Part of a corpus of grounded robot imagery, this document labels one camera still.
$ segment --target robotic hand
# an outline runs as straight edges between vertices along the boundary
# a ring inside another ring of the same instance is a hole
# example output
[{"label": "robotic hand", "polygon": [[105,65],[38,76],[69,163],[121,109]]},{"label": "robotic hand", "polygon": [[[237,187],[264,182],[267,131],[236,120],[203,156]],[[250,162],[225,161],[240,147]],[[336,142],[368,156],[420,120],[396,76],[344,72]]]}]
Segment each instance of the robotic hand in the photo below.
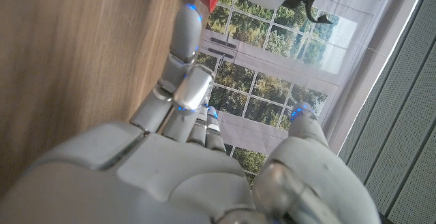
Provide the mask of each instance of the robotic hand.
[{"label": "robotic hand", "polygon": [[100,125],[40,157],[0,201],[2,223],[379,223],[362,183],[328,150],[310,105],[250,191],[194,64],[201,16],[176,17],[161,78],[130,123]]}]

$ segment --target blue led light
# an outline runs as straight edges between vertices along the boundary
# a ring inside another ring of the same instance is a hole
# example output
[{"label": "blue led light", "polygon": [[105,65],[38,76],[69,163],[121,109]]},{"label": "blue led light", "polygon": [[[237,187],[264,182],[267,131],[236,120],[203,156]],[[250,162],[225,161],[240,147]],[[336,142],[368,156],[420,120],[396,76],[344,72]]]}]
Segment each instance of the blue led light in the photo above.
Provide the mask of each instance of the blue led light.
[{"label": "blue led light", "polygon": [[189,9],[191,9],[191,10],[196,10],[196,9],[197,9],[197,7],[196,7],[195,5],[190,5],[190,4],[188,4],[188,7],[189,7]]}]

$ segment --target gray wall panel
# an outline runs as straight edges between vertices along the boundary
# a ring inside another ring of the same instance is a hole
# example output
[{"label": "gray wall panel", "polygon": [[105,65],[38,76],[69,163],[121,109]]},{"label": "gray wall panel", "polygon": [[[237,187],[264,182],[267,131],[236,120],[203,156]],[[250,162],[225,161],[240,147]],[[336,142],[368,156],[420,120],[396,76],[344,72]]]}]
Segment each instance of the gray wall panel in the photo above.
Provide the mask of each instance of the gray wall panel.
[{"label": "gray wall panel", "polygon": [[365,182],[396,122],[436,35],[436,5],[424,0],[348,166]]},{"label": "gray wall panel", "polygon": [[362,108],[360,109],[359,114],[357,115],[356,120],[353,123],[353,127],[348,133],[347,139],[345,140],[341,150],[339,151],[339,157],[345,162],[345,164],[348,163],[354,151],[354,148],[358,143],[360,134],[362,133],[362,130],[367,123],[368,117],[371,114],[371,111],[373,110],[373,106],[377,101],[380,92],[382,91],[384,82],[388,77],[390,69],[394,64],[394,60],[396,59],[396,56],[398,55],[399,51],[400,48],[396,49],[394,51],[394,54],[392,54],[392,56],[389,58],[385,68],[380,74],[380,77],[377,79],[377,82],[374,84],[374,87],[371,89],[371,92],[369,93],[367,100],[365,101]]},{"label": "gray wall panel", "polygon": [[436,129],[395,202],[388,218],[395,224],[436,221]]},{"label": "gray wall panel", "polygon": [[417,154],[433,130],[435,74],[436,47],[433,47],[366,184],[382,214],[388,213],[408,169],[413,167]]}]

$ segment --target window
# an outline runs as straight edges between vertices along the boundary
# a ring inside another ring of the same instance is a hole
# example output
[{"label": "window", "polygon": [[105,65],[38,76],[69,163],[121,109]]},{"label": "window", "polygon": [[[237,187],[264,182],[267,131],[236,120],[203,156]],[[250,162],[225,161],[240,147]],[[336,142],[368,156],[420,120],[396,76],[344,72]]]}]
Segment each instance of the window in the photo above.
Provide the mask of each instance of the window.
[{"label": "window", "polygon": [[253,152],[237,146],[224,144],[228,156],[235,158],[245,172],[250,189],[253,186],[254,178],[258,175],[260,168],[266,160],[266,155]]},{"label": "window", "polygon": [[218,111],[288,130],[293,105],[305,101],[320,115],[327,95],[259,71],[199,53],[197,62],[216,70],[209,105]]},{"label": "window", "polygon": [[207,29],[338,74],[357,23],[315,7],[311,11],[315,17],[327,14],[332,24],[307,20],[303,4],[267,10],[245,0],[219,0]]}]

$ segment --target wood grain surface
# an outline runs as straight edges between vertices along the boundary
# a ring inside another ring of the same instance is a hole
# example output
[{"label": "wood grain surface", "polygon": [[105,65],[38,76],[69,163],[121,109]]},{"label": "wood grain surface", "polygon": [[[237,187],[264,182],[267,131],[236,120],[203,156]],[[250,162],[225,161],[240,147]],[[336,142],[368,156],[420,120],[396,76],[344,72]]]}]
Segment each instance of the wood grain surface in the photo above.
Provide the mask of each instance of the wood grain surface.
[{"label": "wood grain surface", "polygon": [[194,1],[0,0],[0,197],[56,144],[129,119]]}]

